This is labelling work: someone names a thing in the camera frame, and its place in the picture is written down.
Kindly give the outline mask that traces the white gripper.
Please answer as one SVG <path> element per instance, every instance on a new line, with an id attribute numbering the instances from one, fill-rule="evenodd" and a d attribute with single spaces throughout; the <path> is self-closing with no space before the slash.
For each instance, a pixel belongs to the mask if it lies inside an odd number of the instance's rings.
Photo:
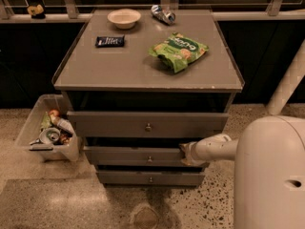
<path id="1" fill-rule="evenodd" d="M 205 147 L 205 141 L 179 144 L 179 148 L 184 153 L 188 163 L 192 166 L 201 166 L 206 161 L 204 157 Z"/>

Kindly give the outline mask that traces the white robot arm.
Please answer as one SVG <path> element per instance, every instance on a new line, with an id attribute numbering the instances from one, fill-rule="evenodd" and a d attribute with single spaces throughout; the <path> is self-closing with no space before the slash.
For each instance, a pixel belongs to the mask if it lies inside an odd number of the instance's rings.
<path id="1" fill-rule="evenodd" d="M 234 162 L 234 229 L 305 229 L 305 120 L 269 115 L 240 138 L 183 143 L 183 162 Z"/>

